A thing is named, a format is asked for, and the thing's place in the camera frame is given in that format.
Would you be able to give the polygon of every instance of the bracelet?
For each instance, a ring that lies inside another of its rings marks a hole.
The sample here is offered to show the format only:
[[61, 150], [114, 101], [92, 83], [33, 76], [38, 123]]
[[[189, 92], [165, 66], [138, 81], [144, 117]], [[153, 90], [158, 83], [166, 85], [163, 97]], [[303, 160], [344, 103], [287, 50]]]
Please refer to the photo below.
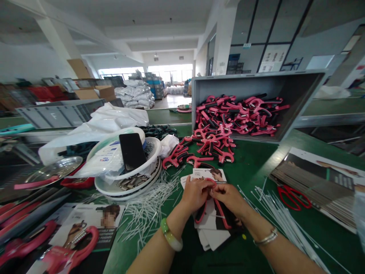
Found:
[[278, 236], [278, 230], [276, 227], [274, 227], [274, 229], [271, 230], [271, 234], [269, 236], [267, 236], [265, 239], [263, 239], [259, 242], [255, 242], [255, 240], [254, 240], [254, 244], [256, 246], [267, 245], [269, 242], [272, 242], [273, 240], [275, 240], [277, 236]]
[[166, 218], [163, 218], [161, 220], [161, 229], [163, 234], [165, 235], [165, 238], [168, 242], [168, 244], [172, 247], [173, 250], [176, 252], [179, 252], [183, 248], [183, 240], [178, 241], [175, 236], [171, 233], [170, 229], [168, 228]]

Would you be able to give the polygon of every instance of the silver bracelet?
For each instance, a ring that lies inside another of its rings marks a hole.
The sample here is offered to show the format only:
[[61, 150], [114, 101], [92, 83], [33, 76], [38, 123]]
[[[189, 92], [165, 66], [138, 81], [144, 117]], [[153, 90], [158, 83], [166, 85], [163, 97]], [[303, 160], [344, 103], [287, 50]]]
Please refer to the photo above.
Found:
[[275, 240], [277, 236], [278, 236], [278, 230], [276, 227], [274, 227], [274, 229], [271, 230], [271, 234], [269, 236], [267, 236], [265, 239], [263, 239], [259, 242], [255, 242], [255, 240], [254, 240], [254, 244], [256, 246], [267, 245], [269, 242], [272, 242], [273, 240]]

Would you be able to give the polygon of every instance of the black phone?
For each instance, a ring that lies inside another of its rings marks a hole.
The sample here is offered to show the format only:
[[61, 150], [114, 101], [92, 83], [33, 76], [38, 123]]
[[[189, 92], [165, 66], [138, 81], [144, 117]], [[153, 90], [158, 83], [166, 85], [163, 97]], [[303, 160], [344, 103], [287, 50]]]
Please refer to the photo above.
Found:
[[124, 168], [127, 172], [140, 167], [147, 161], [138, 133], [121, 134], [119, 141], [121, 142]]

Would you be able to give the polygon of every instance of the stainless steel plate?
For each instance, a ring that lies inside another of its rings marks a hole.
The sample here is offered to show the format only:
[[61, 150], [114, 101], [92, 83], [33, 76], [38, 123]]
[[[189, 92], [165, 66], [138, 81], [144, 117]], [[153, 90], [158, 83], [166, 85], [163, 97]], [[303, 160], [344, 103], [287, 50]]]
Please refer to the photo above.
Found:
[[178, 105], [178, 110], [189, 110], [190, 106], [189, 105]]
[[48, 185], [38, 186], [35, 188], [29, 188], [28, 190], [35, 190], [45, 186], [49, 186], [53, 183], [59, 182], [64, 177], [73, 172], [76, 168], [81, 165], [83, 162], [83, 158], [80, 156], [74, 156], [59, 160], [49, 166], [45, 166], [40, 170], [34, 172], [28, 179], [25, 180], [24, 183], [38, 182], [51, 178], [53, 175], [58, 175], [60, 178], [57, 181], [54, 181]]

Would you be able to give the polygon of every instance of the factory floor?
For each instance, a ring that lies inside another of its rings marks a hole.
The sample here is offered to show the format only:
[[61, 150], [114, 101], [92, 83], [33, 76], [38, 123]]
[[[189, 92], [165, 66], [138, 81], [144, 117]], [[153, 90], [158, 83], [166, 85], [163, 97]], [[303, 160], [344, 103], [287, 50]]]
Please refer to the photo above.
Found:
[[162, 100], [155, 100], [156, 108], [176, 108], [178, 105], [188, 105], [191, 103], [191, 97], [184, 97], [182, 94], [168, 94]]

